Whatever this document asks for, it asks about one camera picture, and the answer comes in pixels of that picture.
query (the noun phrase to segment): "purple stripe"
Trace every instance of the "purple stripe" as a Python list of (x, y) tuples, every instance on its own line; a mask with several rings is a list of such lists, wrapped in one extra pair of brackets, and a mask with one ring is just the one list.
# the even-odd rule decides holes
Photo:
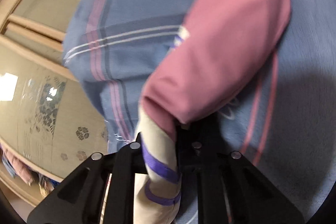
[(168, 180), (171, 183), (177, 184), (179, 183), (180, 176), (177, 172), (170, 169), (167, 165), (160, 162), (156, 158), (154, 158), (148, 151), (147, 148), (142, 142), (142, 155), (145, 163), (148, 165), (148, 167), (154, 171), (156, 174), (158, 174), (160, 177), (164, 178), (165, 180)]
[(150, 188), (149, 188), (149, 184), (150, 184), (150, 180), (148, 180), (146, 182), (146, 185), (145, 185), (145, 195), (146, 197), (150, 200), (150, 201), (153, 201), (157, 204), (160, 204), (162, 206), (171, 206), (171, 205), (174, 205), (176, 203), (179, 202), (179, 200), (181, 199), (181, 190), (179, 192), (179, 194), (175, 197), (175, 198), (161, 198), (159, 196), (156, 196), (154, 195)]

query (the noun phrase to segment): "shelf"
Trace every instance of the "shelf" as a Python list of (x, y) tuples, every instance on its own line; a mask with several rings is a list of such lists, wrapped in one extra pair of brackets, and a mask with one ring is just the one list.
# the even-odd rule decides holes
[(2, 162), (0, 162), (0, 180), (19, 198), (33, 207), (43, 200), (37, 180), (29, 186), (19, 176), (12, 178)]

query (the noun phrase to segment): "black metal bracket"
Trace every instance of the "black metal bracket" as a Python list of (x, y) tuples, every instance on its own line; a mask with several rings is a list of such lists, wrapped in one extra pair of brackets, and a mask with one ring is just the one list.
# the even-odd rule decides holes
[[(179, 170), (198, 178), (199, 224), (304, 224), (297, 208), (242, 154), (217, 153), (188, 131), (178, 136)], [(140, 134), (118, 153), (92, 154), (31, 212), (27, 223), (100, 223), (113, 174), (103, 224), (132, 224), (135, 173), (147, 173)]]

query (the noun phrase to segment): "blue blanket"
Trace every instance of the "blue blanket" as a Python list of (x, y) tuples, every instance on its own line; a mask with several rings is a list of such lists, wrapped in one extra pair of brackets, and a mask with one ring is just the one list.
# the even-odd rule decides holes
[[(110, 153), (132, 140), (142, 85), (173, 47), (193, 1), (81, 0), (63, 61), (104, 116)], [(292, 0), (277, 50), (218, 112), (230, 148), (243, 152), (306, 220), (336, 181), (335, 26), (336, 0)], [(184, 177), (178, 224), (198, 221), (192, 182)]]

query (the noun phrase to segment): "silver rivet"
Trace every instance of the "silver rivet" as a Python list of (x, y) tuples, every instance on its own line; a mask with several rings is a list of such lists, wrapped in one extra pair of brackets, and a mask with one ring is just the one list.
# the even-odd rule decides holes
[(101, 157), (102, 157), (102, 154), (99, 153), (99, 152), (95, 152), (95, 153), (93, 153), (93, 154), (91, 155), (91, 158), (92, 158), (93, 160), (100, 160)]
[(202, 144), (200, 142), (193, 142), (191, 144), (191, 146), (194, 148), (194, 149), (201, 149), (202, 148)]
[(233, 152), (231, 153), (231, 157), (232, 157), (233, 159), (235, 159), (235, 160), (239, 160), (239, 159), (242, 157), (242, 155), (241, 155), (241, 153), (239, 153), (238, 151), (233, 151)]
[(132, 142), (130, 145), (129, 145), (129, 147), (131, 148), (131, 149), (138, 149), (138, 148), (140, 148), (140, 144), (139, 143), (137, 143), (137, 142)]

